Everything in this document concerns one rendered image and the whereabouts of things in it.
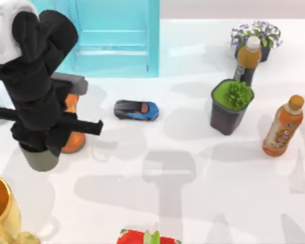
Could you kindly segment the grey cylinder cup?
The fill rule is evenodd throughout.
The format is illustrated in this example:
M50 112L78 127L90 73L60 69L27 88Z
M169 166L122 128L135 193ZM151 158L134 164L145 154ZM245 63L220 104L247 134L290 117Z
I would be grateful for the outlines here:
M37 151L20 142L19 147L29 166L37 172L50 171L58 164L59 158L49 150Z

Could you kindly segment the golden trophy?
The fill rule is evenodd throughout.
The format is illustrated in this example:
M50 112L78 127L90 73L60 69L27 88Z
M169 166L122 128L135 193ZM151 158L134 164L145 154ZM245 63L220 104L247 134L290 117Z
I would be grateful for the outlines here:
M0 177L0 244L41 244L21 230L21 211L9 185Z

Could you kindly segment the blue and black toy car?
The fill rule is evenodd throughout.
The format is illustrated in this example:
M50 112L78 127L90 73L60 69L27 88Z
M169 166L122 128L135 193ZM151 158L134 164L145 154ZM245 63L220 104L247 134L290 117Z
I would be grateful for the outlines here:
M114 115L119 119L154 121L159 109L154 102L118 100L114 105Z

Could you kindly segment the light blue rack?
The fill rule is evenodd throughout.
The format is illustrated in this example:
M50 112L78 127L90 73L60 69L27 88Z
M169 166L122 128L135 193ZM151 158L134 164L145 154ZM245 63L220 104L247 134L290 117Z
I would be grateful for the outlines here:
M87 77L159 75L160 0L31 0L68 17L78 42L57 71Z

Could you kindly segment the red pot with green plant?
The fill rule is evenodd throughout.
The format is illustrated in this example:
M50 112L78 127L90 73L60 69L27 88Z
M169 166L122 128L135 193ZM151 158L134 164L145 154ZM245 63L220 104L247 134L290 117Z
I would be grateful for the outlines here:
M159 231L151 234L148 230L140 232L122 229L116 244L182 244L178 239L161 236Z

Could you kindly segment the black pot with green plant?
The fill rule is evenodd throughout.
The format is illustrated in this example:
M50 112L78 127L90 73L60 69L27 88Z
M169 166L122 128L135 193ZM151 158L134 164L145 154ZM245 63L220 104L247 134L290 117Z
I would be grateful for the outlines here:
M231 135L240 125L254 92L245 82L225 79L211 92L210 126L223 135Z

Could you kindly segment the brown bottle with white cap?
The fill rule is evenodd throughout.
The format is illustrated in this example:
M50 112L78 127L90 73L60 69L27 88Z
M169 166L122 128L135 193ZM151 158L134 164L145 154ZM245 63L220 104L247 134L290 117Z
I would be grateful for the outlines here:
M248 37L245 46L238 51L233 79L252 85L253 76L261 58L261 42L257 36Z

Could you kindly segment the orange bottle with orange cap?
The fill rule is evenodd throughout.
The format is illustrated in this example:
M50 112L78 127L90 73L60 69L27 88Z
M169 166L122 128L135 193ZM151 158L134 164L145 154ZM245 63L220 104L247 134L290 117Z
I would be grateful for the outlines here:
M271 157L279 157L287 150L288 144L303 120L304 98L293 95L276 111L270 129L263 140L263 151Z

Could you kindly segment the black pot with purple flowers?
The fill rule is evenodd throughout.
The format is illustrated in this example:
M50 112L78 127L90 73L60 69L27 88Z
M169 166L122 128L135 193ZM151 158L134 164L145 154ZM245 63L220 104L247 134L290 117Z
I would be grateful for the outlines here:
M268 59L270 51L279 48L283 39L280 29L267 21L254 21L252 24L241 24L239 27L231 30L231 46L235 46L235 58L238 57L238 51L247 42L248 37L257 36L261 43L261 60L265 62Z

